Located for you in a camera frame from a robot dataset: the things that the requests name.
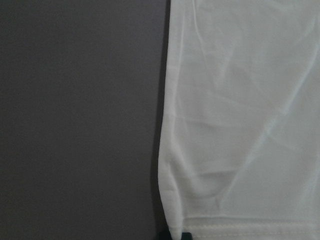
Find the white cloth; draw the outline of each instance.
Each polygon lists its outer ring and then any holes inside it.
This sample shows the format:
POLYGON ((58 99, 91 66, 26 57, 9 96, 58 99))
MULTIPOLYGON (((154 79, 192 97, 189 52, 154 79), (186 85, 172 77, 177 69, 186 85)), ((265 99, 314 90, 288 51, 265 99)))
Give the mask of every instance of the white cloth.
POLYGON ((320 239, 320 1, 171 0, 158 182, 174 240, 320 239))

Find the gray background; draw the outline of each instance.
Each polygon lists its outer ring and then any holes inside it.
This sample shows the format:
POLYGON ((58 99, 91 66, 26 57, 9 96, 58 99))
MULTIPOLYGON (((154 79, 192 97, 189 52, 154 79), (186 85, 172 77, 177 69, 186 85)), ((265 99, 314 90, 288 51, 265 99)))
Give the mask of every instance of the gray background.
POLYGON ((0 239, 149 240, 167 0, 0 1, 0 239))

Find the seam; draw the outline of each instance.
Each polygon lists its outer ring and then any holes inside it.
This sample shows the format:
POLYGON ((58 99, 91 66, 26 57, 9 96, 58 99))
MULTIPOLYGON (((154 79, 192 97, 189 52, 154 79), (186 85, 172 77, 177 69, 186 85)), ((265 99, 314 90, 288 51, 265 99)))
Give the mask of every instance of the seam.
POLYGON ((269 222, 269 223, 239 223, 239 224, 212 224, 212 225, 185 225, 183 226, 186 229, 211 229, 211 228, 223 228, 223 227, 266 227, 270 225, 275 226, 316 226, 314 223, 305 223, 305 222, 287 222, 287 223, 278 223, 278 222, 269 222))
POLYGON ((260 235, 285 235, 285 234, 310 234, 320 233, 317 231, 287 231, 287 232, 257 232, 257 233, 238 233, 238 234, 219 234, 219 235, 195 235, 194 238, 216 238, 216 237, 239 237, 239 236, 260 236, 260 235))

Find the dark object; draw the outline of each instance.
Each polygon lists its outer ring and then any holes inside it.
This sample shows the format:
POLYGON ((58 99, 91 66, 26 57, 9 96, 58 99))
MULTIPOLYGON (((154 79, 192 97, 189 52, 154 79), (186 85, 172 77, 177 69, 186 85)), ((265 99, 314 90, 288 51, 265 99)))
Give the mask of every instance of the dark object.
MULTIPOLYGON (((159 240, 172 240, 171 234, 168 229, 159 233, 159 240)), ((190 232, 183 232, 181 240, 193 240, 190 232)))
POLYGON ((181 240, 192 240, 192 234, 190 232, 183 232, 181 240))

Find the stitched hem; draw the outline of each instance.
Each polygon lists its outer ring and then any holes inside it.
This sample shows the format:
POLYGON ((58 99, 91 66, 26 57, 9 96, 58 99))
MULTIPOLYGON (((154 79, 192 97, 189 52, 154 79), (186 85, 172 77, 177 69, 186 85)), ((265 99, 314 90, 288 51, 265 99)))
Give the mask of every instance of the stitched hem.
POLYGON ((310 222, 247 222, 201 224, 197 220, 189 221, 183 226, 184 232, 192 233, 194 239, 199 240, 313 240, 318 239, 320 227, 310 222))

